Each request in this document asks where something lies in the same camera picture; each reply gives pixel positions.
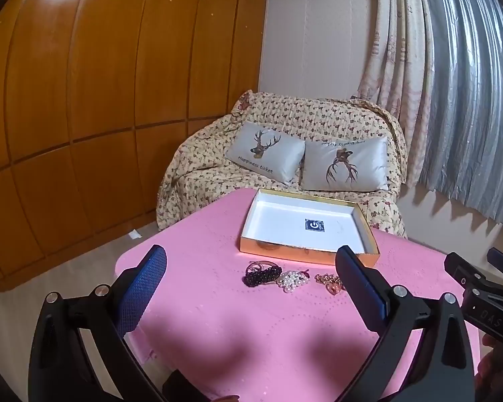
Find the right hand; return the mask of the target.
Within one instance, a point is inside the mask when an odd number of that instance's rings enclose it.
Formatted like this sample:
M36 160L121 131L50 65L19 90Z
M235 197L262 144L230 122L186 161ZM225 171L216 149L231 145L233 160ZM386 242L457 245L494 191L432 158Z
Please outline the right hand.
M475 375L475 400L503 402L503 343L485 334L490 351L481 359Z

